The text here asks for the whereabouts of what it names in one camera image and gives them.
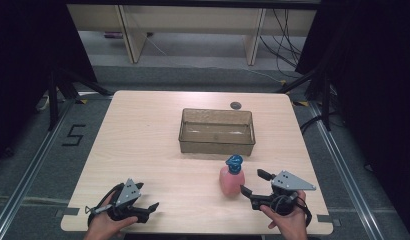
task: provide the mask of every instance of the pink bottle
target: pink bottle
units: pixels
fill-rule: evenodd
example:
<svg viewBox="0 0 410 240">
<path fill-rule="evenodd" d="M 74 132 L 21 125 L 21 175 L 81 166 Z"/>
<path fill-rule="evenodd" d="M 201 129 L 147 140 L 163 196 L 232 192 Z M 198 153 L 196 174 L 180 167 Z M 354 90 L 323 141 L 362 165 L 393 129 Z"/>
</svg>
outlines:
<svg viewBox="0 0 410 240">
<path fill-rule="evenodd" d="M 227 159 L 226 164 L 220 170 L 221 191 L 227 197 L 234 197 L 240 193 L 240 185 L 245 184 L 245 174 L 242 170 L 243 159 L 239 155 L 233 155 Z"/>
</svg>

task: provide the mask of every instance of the person's left hand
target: person's left hand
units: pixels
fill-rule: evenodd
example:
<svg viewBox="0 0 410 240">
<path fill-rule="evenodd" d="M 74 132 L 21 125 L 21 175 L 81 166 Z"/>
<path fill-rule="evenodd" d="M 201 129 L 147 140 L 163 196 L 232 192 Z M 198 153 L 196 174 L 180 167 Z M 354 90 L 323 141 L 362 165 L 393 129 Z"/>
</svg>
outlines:
<svg viewBox="0 0 410 240">
<path fill-rule="evenodd" d="M 109 203 L 112 198 L 110 194 L 105 201 L 103 202 L 102 206 L 105 206 Z M 106 240 L 111 238 L 116 234 L 120 234 L 120 230 L 131 224 L 137 222 L 137 217 L 129 217 L 120 221 L 114 221 L 109 216 L 108 213 L 102 212 L 96 215 L 92 222 L 90 223 L 89 229 L 87 230 L 86 235 L 84 236 L 85 240 Z"/>
</svg>

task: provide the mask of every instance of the light wood table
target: light wood table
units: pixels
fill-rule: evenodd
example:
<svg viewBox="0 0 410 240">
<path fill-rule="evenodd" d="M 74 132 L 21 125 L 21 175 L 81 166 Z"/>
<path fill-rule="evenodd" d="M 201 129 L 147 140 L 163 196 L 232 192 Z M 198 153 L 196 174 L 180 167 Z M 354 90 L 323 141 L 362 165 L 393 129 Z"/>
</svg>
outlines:
<svg viewBox="0 0 410 240">
<path fill-rule="evenodd" d="M 256 144 L 242 164 L 246 184 L 254 194 L 269 195 L 270 182 L 259 178 L 258 168 L 278 174 L 287 170 L 317 186 L 307 191 L 313 214 L 309 234 L 330 234 L 331 223 L 318 222 L 328 215 L 289 98 L 283 94 L 221 92 L 119 91 L 109 106 L 70 208 L 77 216 L 64 216 L 65 231 L 86 231 L 85 206 L 93 207 L 116 184 L 132 178 L 143 182 L 142 196 L 135 206 L 159 202 L 146 224 L 124 229 L 138 233 L 183 234 L 274 234 L 270 220 L 252 210 L 248 198 L 228 199 L 220 191 L 219 170 L 228 155 L 183 154 L 178 141 L 184 108 L 241 110 L 253 115 Z"/>
</svg>

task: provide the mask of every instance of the person's right hand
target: person's right hand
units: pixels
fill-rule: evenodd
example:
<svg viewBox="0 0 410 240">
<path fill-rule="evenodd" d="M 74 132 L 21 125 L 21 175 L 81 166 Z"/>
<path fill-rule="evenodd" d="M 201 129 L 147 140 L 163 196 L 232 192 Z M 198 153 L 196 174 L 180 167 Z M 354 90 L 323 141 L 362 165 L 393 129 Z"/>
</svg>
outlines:
<svg viewBox="0 0 410 240">
<path fill-rule="evenodd" d="M 305 192 L 298 191 L 298 197 L 305 201 Z M 301 199 L 298 199 L 298 204 L 304 205 Z M 275 213 L 270 207 L 261 205 L 260 210 L 273 220 L 268 228 L 273 229 L 278 227 L 281 234 L 286 240 L 306 240 L 307 230 L 305 224 L 305 213 L 298 206 L 295 206 L 293 211 L 286 216 Z"/>
</svg>

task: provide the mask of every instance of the white desk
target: white desk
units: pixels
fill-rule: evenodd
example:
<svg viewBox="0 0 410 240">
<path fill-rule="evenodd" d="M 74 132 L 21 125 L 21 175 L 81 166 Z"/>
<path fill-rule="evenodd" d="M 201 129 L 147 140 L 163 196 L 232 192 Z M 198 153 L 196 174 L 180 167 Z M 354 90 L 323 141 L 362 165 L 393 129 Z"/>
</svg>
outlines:
<svg viewBox="0 0 410 240">
<path fill-rule="evenodd" d="M 124 229 L 139 233 L 274 234 L 270 220 L 239 195 L 227 199 L 218 176 L 226 155 L 183 154 L 178 135 L 183 108 L 230 109 L 240 102 L 253 114 L 256 144 L 244 157 L 246 184 L 254 194 L 269 195 L 270 183 L 256 175 L 258 168 L 278 174 L 287 170 L 317 186 L 307 192 L 314 216 L 309 234 L 330 234 L 331 223 L 289 98 L 282 94 L 216 92 L 117 92 L 69 203 L 77 216 L 64 216 L 65 231 L 86 231 L 84 207 L 96 206 L 116 184 L 133 178 L 143 182 L 135 206 L 159 202 L 146 224 Z"/>
</svg>

